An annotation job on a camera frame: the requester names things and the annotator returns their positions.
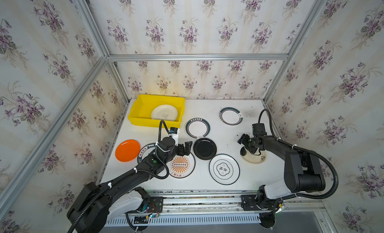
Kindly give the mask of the white plate black quatrefoil outline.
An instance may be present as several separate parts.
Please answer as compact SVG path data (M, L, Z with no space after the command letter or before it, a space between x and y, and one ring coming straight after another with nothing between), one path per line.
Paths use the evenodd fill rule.
M233 157L227 154L218 154L210 160L209 173L215 182L229 186L238 181L240 166Z

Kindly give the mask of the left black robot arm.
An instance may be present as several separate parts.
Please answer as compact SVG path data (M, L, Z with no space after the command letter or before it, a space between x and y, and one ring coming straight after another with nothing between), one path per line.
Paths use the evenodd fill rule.
M133 169L100 185L91 182L84 186L67 212L67 218L71 222L68 232L100 232L107 222L113 203L146 181L153 178L165 180L170 175L167 163L177 155L189 155L192 145L192 141L176 145L173 138L165 137Z

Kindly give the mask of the plain cream plate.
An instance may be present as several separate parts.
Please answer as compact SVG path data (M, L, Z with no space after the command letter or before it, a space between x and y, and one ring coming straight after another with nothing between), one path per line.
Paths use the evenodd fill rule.
M178 110L169 104L163 104L156 107L151 113L151 119L164 120L164 121L175 121L178 117Z

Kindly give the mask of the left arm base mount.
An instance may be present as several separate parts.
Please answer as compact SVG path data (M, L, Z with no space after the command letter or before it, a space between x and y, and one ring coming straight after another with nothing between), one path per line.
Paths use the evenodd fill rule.
M149 197L144 199L139 208L133 210L132 213L162 213L163 204L163 197Z

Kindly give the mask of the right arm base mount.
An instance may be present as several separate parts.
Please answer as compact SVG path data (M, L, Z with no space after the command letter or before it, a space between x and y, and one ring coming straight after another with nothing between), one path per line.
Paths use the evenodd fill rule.
M271 211L277 210L281 204L278 200L270 200L263 196L241 195L241 207L244 211Z

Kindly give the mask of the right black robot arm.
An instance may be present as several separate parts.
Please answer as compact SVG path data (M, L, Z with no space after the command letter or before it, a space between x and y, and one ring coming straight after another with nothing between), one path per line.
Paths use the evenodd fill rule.
M281 183L263 185L258 190L257 201L269 203L293 198L323 200L336 193L339 187L339 176L335 167L328 159L313 150L308 150L287 143L281 138L259 134L250 137L243 134L238 140L242 145L241 154L269 151L284 161L284 173ZM326 181L320 162L325 163L331 171L333 183L331 188L323 193Z

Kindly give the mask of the cream plate black floral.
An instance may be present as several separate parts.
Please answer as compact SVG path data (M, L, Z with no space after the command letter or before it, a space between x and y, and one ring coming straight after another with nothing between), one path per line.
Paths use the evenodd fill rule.
M252 154L245 147L241 148L240 154L241 154L241 157L243 158L243 160L245 160L249 163L252 163L252 164L263 163L267 157L264 152L257 151L255 154Z

